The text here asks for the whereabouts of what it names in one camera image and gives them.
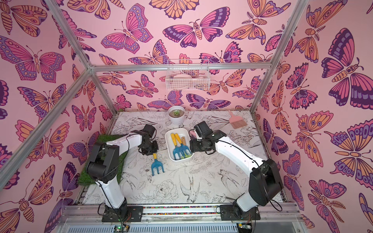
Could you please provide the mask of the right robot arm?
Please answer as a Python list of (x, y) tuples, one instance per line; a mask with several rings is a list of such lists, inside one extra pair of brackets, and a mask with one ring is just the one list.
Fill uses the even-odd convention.
[(222, 154), (248, 176), (247, 191), (233, 202), (233, 207), (239, 212), (267, 205), (284, 188), (274, 160), (264, 160), (251, 154), (220, 130), (192, 130), (192, 135), (195, 138), (190, 141), (191, 151)]

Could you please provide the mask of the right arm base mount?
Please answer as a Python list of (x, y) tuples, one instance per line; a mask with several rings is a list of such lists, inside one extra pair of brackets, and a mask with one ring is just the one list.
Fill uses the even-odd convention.
[(223, 221), (251, 221), (261, 220), (259, 210), (257, 207), (253, 207), (249, 211), (241, 210), (237, 205), (224, 204), (219, 206), (220, 218)]

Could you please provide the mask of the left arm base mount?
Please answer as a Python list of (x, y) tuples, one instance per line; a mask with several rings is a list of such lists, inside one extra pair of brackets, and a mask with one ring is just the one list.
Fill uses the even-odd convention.
[(119, 209), (105, 205), (102, 222), (141, 222), (143, 209), (143, 206), (128, 206), (126, 204), (123, 204)]

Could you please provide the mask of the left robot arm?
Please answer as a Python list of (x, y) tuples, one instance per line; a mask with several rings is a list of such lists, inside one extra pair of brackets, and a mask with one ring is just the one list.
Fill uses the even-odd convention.
[(119, 210), (126, 203), (119, 182), (118, 169), (121, 162), (119, 157), (131, 149), (139, 149), (143, 155), (152, 155), (158, 151), (154, 140), (156, 129), (146, 125), (142, 130), (119, 136), (108, 142), (97, 141), (87, 161), (86, 172), (100, 187), (106, 198), (106, 206)]

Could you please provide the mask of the purple rake pink handle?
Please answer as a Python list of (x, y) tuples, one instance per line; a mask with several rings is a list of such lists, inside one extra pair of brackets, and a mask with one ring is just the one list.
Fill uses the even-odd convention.
[(196, 132), (193, 129), (189, 130), (188, 134), (189, 134), (190, 139), (196, 139), (197, 138)]

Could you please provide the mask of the blue rake yellow handle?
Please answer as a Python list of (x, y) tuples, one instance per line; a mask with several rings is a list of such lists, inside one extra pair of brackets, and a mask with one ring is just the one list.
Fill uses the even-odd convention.
[(157, 154), (154, 153), (153, 163), (151, 165), (152, 176), (155, 176), (155, 173), (160, 174), (160, 171), (162, 171), (163, 173), (165, 172), (162, 162), (157, 159)]
[(178, 134), (175, 134), (175, 138), (180, 144), (180, 147), (179, 147), (179, 151), (181, 153), (180, 156), (183, 158), (191, 157), (192, 153), (189, 147), (186, 145), (185, 138), (184, 137), (181, 138)]
[(176, 140), (176, 137), (175, 137), (174, 133), (171, 133), (171, 138), (172, 138), (173, 144), (175, 146), (175, 148), (173, 150), (173, 158), (174, 158), (174, 160), (180, 160), (181, 159), (181, 151), (180, 151), (180, 148), (178, 147), (177, 140)]

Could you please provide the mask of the green rake wooden handle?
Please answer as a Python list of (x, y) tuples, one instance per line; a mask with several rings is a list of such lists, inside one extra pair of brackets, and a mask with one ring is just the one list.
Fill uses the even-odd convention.
[(181, 138), (182, 144), (181, 144), (181, 152), (183, 154), (184, 158), (189, 158), (191, 156), (191, 152), (189, 147), (186, 144), (186, 138), (183, 136)]

